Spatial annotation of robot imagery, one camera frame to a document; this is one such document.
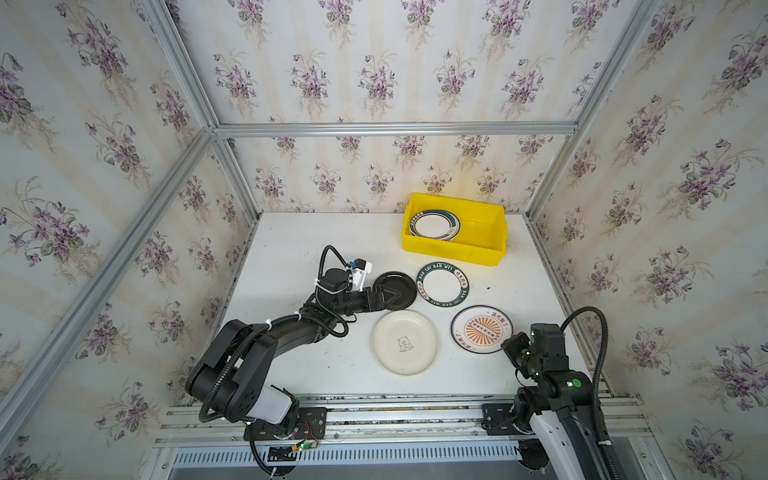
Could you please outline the white plate red green rim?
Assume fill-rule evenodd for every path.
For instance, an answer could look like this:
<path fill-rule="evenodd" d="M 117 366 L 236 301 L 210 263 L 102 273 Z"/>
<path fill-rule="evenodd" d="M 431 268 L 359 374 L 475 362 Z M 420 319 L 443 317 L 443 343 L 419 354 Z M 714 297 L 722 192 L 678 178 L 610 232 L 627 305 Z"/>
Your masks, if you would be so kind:
<path fill-rule="evenodd" d="M 411 217 L 408 228 L 412 236 L 438 241 L 452 241 L 461 230 L 458 217 L 445 210 L 425 210 Z"/>

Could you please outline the white plate orange sunburst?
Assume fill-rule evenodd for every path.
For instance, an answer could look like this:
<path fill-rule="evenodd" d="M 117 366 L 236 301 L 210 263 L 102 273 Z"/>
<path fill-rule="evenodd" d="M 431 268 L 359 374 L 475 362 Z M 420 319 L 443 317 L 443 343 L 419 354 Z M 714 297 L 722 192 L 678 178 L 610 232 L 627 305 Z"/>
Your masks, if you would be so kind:
<path fill-rule="evenodd" d="M 511 319 L 501 310 L 474 305 L 458 312 L 451 321 L 451 336 L 463 350 L 473 354 L 493 354 L 514 333 Z"/>

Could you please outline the black round plate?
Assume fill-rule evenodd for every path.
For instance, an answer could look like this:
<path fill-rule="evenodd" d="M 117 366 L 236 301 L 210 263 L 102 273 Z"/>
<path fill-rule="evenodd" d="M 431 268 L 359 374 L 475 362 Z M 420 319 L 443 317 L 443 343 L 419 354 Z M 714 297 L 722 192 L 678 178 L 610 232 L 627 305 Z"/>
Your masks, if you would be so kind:
<path fill-rule="evenodd" d="M 407 274 L 399 271 L 383 273 L 374 281 L 373 287 L 375 285 L 386 285 L 400 291 L 401 300 L 399 310 L 409 308 L 415 302 L 418 295 L 415 281 Z"/>

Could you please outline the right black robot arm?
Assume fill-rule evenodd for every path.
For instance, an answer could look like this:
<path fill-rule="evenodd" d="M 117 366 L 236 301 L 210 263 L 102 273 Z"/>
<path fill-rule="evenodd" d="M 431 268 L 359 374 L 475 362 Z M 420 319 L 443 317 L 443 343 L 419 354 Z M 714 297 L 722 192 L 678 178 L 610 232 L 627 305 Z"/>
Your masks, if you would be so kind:
<path fill-rule="evenodd" d="M 582 314 L 600 325 L 600 345 L 591 375 L 570 367 L 565 331 Z M 533 323 L 502 343 L 515 371 L 534 382 L 518 389 L 509 418 L 520 432 L 535 435 L 560 479 L 624 479 L 599 399 L 609 329 L 604 313 L 593 306 L 574 310 L 559 325 Z"/>

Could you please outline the cream plate bear drawing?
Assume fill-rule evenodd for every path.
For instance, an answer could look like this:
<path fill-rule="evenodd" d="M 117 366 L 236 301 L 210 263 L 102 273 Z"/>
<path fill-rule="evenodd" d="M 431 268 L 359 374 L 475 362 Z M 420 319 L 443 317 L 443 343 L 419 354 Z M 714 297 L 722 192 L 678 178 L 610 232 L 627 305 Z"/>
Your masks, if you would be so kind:
<path fill-rule="evenodd" d="M 440 343 L 430 320 L 418 312 L 401 310 L 385 315 L 376 323 L 371 348 L 385 370 L 400 376 L 414 376 L 432 366 Z"/>

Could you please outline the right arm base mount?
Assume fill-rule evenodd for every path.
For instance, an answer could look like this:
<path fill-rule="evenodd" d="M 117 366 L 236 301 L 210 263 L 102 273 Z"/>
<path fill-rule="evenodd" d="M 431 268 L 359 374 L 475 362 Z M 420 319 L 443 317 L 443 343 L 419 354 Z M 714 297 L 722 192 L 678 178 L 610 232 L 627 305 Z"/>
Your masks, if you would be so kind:
<path fill-rule="evenodd" d="M 541 441 L 535 437 L 531 418 L 546 407 L 544 397 L 533 386 L 520 387 L 511 402 L 485 403 L 481 406 L 481 428 L 489 436 L 519 434 L 527 439 L 518 441 L 518 462 L 530 471 L 545 469 L 550 461 Z"/>

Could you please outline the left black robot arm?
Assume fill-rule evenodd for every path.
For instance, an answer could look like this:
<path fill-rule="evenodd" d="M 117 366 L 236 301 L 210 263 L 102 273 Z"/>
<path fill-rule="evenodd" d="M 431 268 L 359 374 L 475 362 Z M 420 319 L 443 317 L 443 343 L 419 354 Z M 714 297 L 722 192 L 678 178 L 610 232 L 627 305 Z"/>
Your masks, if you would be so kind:
<path fill-rule="evenodd" d="M 201 402 L 198 420 L 248 422 L 275 413 L 275 421 L 283 422 L 296 403 L 289 392 L 273 392 L 279 402 L 287 403 L 276 410 L 264 408 L 260 400 L 276 357 L 327 337 L 346 337 L 359 314 L 404 310 L 415 301 L 416 286 L 409 276 L 386 272 L 366 286 L 369 272 L 369 262 L 361 258 L 348 262 L 327 245 L 313 292 L 296 312 L 262 323 L 226 322 L 185 383 L 185 392 Z"/>

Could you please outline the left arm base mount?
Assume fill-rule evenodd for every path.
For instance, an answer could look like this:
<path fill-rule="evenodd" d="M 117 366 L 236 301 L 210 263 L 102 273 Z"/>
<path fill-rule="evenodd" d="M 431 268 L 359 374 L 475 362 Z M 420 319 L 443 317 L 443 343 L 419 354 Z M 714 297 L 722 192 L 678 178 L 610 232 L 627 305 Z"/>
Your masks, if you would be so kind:
<path fill-rule="evenodd" d="M 291 407 L 279 424 L 265 420 L 247 424 L 244 439 L 259 469 L 269 479 L 284 479 L 295 469 L 290 462 L 324 439 L 327 414 L 324 407 Z"/>

